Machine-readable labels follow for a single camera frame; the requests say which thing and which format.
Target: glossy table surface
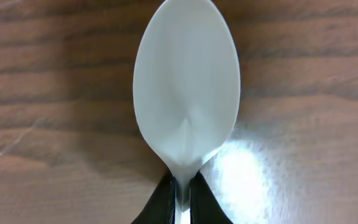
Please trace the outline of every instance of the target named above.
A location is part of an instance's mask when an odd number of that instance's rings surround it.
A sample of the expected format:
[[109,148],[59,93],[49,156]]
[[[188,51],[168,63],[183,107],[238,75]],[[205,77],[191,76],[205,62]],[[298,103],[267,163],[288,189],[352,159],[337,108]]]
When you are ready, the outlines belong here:
[[[215,0],[236,128],[202,169],[234,223],[358,223],[358,0]],[[0,224],[130,223],[166,167],[132,76],[161,0],[0,0]]]

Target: plastic spoon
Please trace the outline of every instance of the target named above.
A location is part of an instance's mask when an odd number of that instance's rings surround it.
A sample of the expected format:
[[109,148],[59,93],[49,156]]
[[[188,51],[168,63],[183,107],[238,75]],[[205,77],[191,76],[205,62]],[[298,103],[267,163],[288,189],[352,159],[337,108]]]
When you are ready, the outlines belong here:
[[134,70],[134,108],[147,144],[188,185],[233,129],[240,71],[230,31],[210,0],[166,0],[146,28]]

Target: spoon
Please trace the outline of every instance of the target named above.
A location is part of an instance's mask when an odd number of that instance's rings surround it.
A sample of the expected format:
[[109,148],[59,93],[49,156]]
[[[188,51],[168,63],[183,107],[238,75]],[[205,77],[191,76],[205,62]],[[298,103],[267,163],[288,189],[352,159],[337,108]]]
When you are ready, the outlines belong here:
[[234,41],[210,0],[166,0],[149,22],[134,69],[134,108],[147,144],[179,184],[189,182],[229,137],[240,98]]

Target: wood grain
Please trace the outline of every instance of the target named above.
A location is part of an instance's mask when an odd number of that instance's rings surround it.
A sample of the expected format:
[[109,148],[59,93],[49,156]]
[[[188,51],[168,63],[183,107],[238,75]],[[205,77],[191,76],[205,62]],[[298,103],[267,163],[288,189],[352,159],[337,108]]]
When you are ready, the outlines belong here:
[[[0,0],[0,223],[130,223],[166,171],[132,76],[161,0]],[[203,167],[234,223],[358,223],[358,0],[214,1],[240,56]]]

